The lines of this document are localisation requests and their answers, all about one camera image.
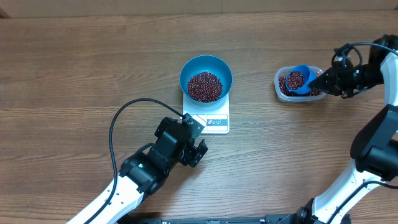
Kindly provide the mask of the blue plastic measuring scoop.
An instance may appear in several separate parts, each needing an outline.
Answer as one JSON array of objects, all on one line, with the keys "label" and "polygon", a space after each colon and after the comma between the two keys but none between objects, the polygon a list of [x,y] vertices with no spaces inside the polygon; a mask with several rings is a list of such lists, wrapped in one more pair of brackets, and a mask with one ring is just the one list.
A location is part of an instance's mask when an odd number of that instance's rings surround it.
[{"label": "blue plastic measuring scoop", "polygon": [[287,75],[287,77],[291,75],[293,71],[298,71],[304,74],[303,87],[296,90],[291,90],[288,86],[287,88],[298,95],[304,95],[306,93],[309,93],[312,89],[308,86],[308,84],[316,79],[316,74],[310,69],[308,65],[298,65]]}]

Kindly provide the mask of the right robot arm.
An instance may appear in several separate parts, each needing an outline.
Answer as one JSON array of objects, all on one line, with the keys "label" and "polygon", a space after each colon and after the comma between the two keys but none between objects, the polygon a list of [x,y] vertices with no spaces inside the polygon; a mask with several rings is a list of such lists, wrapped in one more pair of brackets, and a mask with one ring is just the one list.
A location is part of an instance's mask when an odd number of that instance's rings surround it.
[{"label": "right robot arm", "polygon": [[354,138],[351,162],[321,195],[302,207],[292,223],[341,223],[347,212],[378,186],[391,188],[397,177],[397,36],[384,35],[368,42],[367,63],[354,66],[348,59],[361,43],[335,49],[331,67],[308,85],[343,99],[377,85],[384,87],[384,106]]}]

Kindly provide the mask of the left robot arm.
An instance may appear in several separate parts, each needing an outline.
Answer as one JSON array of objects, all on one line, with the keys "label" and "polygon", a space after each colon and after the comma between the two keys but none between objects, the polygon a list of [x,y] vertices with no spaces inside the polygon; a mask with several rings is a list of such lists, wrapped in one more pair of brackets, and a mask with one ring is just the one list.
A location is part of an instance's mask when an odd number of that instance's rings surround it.
[{"label": "left robot arm", "polygon": [[121,165],[106,189],[74,216],[70,223],[116,223],[158,191],[177,163],[196,167],[207,152],[204,140],[196,138],[206,127],[197,115],[181,122],[165,117],[159,124],[155,143],[142,146]]}]

